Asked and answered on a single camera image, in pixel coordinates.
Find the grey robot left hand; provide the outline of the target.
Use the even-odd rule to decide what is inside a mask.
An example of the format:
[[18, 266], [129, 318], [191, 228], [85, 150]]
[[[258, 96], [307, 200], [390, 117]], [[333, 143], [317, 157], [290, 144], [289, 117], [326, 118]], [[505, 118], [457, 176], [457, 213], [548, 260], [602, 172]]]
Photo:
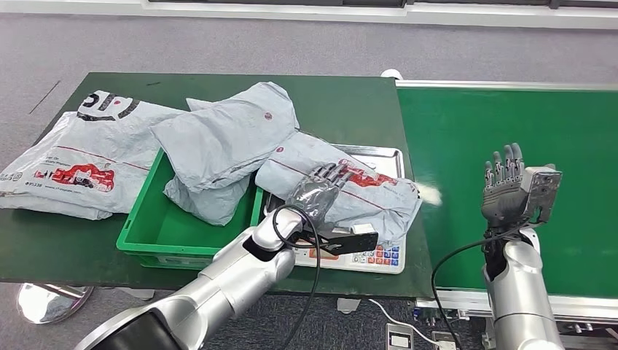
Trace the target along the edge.
[[352, 175], [343, 164], [318, 166], [297, 184], [286, 204], [305, 212], [316, 227], [322, 226], [327, 212]]

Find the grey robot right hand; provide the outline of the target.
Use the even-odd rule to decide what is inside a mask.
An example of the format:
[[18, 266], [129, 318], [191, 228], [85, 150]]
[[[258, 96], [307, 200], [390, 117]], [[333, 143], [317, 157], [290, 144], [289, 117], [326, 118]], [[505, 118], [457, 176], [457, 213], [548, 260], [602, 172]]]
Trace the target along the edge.
[[504, 156], [495, 151], [493, 159], [485, 162], [481, 212], [489, 228], [507, 229], [520, 223], [528, 199], [521, 189], [524, 162], [519, 144], [506, 144]]

